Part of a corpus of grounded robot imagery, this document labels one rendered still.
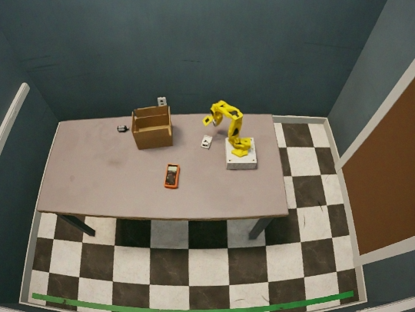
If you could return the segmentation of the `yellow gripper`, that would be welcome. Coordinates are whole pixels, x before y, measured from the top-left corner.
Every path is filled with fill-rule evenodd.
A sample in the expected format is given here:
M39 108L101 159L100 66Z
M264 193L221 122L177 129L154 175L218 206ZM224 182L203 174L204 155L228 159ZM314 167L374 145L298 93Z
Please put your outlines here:
M207 126L208 124L210 124L212 122L212 120L215 119L217 120L217 125L219 125L222 121L223 121L223 115L222 113L216 115L216 116L207 116L206 118L204 118L202 121L204 122L205 126Z

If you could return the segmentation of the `orange digital multimeter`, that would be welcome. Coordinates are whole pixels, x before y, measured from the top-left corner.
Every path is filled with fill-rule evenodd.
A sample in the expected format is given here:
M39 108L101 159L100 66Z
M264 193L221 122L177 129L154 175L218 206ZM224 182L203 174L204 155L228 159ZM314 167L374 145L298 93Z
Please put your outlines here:
M164 187L176 189L179 175L179 165L178 164L167 164Z

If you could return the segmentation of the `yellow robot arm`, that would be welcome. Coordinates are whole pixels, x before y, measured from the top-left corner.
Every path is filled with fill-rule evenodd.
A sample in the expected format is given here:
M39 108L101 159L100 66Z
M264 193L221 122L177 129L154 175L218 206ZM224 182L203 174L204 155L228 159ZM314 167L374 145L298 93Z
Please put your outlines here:
M228 113L230 112L230 113ZM218 115L219 113L224 114L224 116L231 118L231 125L228 131L228 141L235 147L234 150L231 151L232 154L238 156L239 158L248 155L248 148L250 148L250 138L237 138L239 137L241 125L242 125L242 118L243 115L240 111L230 105L227 105L224 101L217 101L213 104L211 108L211 114L214 116Z

